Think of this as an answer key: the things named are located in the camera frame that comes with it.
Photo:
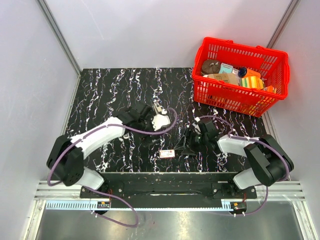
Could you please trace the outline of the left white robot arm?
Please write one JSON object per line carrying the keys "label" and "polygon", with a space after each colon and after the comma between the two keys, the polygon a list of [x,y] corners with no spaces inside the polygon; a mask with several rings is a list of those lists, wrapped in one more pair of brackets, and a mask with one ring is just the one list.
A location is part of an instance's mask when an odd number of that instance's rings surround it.
{"label": "left white robot arm", "polygon": [[108,185],[100,173],[85,166],[85,159],[108,142],[124,136],[128,132],[124,127],[153,132],[153,116],[152,107],[139,102],[84,133],[73,137],[60,135],[55,140],[46,162],[50,169],[47,184],[51,187],[55,185],[51,182],[54,176],[59,183],[67,187],[89,187],[96,197],[103,198],[109,190]]}

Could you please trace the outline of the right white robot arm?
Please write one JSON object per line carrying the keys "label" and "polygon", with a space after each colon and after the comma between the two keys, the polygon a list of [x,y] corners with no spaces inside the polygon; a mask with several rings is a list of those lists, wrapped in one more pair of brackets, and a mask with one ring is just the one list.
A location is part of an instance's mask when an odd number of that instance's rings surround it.
{"label": "right white robot arm", "polygon": [[231,197],[239,198],[251,186],[270,187],[289,178],[294,163],[272,135],[236,136],[234,128],[223,135],[215,127],[213,119],[209,115],[197,117],[192,127],[185,129],[174,150],[182,155],[194,156],[203,149],[210,149],[217,154],[228,153],[247,158],[250,167],[237,173],[227,186]]}

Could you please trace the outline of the red white staple box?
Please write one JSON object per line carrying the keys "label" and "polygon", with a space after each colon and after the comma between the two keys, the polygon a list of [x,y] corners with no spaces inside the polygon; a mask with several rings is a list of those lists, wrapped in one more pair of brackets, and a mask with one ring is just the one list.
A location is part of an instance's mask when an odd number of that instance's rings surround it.
{"label": "red white staple box", "polygon": [[169,158],[174,158],[174,157],[175,157],[175,151],[173,149],[159,151],[159,158],[160,159],[169,159]]}

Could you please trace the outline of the beige stapler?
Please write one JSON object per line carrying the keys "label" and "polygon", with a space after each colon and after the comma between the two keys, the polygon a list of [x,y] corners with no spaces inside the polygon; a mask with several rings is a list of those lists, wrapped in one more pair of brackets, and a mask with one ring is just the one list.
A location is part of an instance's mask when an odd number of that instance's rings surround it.
{"label": "beige stapler", "polygon": [[124,139],[128,139],[130,137],[130,135],[127,133],[127,134],[125,134],[125,135],[123,135],[123,138]]}

